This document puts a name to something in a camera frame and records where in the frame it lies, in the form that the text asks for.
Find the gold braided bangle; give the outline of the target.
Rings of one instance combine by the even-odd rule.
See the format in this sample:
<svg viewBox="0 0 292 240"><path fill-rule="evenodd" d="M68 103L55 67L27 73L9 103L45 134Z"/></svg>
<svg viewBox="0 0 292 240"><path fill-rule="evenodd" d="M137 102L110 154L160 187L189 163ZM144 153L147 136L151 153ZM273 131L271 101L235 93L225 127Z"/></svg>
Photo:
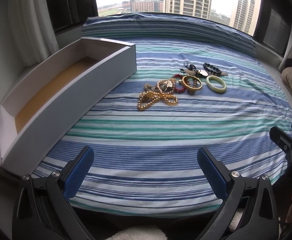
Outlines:
<svg viewBox="0 0 292 240"><path fill-rule="evenodd" d="M198 77L192 75L185 75L182 77L182 83L187 90L193 92L196 92L203 87L202 81Z"/></svg>

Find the striped blue green bedsheet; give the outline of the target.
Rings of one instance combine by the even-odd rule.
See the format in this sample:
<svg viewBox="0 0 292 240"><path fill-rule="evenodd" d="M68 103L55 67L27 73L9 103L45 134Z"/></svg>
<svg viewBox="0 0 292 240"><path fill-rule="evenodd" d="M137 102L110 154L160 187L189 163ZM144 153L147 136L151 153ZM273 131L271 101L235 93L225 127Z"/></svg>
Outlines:
<svg viewBox="0 0 292 240"><path fill-rule="evenodd" d="M256 59L253 38L200 18L125 14L88 18L84 37L136 46L137 70L92 107L50 150L33 172L49 176L84 146L94 162L71 204L119 215L182 217L220 206L197 163L205 146L230 170L245 177L284 174L284 152L269 138L278 126L292 137L292 108ZM146 84L177 74L187 63L208 63L226 73L226 91L203 86L178 103L137 108Z"/></svg>

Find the long white cardboard box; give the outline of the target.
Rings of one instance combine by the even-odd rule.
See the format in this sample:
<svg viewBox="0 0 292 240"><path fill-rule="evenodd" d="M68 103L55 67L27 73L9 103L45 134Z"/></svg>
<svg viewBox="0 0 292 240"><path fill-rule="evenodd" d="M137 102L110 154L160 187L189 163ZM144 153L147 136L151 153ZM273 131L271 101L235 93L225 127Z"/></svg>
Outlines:
<svg viewBox="0 0 292 240"><path fill-rule="evenodd" d="M94 105L137 70L134 44L83 37L26 74L0 104L0 167L31 174Z"/></svg>

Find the pale green jade bangle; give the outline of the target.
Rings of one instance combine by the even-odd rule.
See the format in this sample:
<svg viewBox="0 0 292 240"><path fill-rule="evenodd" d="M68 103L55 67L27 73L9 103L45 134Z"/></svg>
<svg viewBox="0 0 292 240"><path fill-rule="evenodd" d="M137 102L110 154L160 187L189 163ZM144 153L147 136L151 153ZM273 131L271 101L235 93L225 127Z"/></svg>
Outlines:
<svg viewBox="0 0 292 240"><path fill-rule="evenodd" d="M205 83L210 90L213 92L223 94L226 92L227 86L226 83L218 76L209 75L205 79Z"/></svg>

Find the white curtain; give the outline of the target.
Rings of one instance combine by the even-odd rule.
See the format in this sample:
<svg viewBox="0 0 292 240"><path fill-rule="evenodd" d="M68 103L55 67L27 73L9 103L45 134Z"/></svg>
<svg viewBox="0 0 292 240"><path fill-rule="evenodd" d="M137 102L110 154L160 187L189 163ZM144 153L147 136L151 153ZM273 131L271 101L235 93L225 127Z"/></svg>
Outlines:
<svg viewBox="0 0 292 240"><path fill-rule="evenodd" d="M8 19L25 66L40 63L59 50L46 0L8 0Z"/></svg>

